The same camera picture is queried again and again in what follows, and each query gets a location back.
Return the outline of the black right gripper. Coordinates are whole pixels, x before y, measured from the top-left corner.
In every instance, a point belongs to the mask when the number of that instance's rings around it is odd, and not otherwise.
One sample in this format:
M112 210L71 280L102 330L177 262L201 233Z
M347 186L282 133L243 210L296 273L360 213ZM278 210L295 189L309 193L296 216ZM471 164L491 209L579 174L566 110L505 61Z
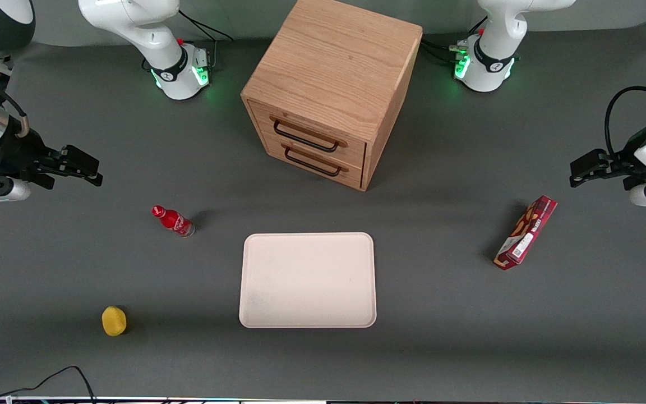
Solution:
M54 184L52 176L77 177L100 187L104 177L98 168L96 158L73 145L64 146L59 153L47 148L36 134L18 138L5 133L0 138L0 191L13 191L16 180L50 190Z

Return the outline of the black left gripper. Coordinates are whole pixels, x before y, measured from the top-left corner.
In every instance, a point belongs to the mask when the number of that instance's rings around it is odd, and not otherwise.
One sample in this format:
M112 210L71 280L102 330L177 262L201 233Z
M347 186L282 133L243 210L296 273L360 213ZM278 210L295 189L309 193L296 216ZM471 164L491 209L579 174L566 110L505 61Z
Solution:
M603 149L592 149L571 163L569 177L570 187L579 187L594 180L607 180L626 176L623 180L625 190L630 191L635 186L646 184L646 165L636 158L635 151L646 143L646 126L628 138L625 146L615 151L612 145L612 134L609 126L603 130L608 156Z

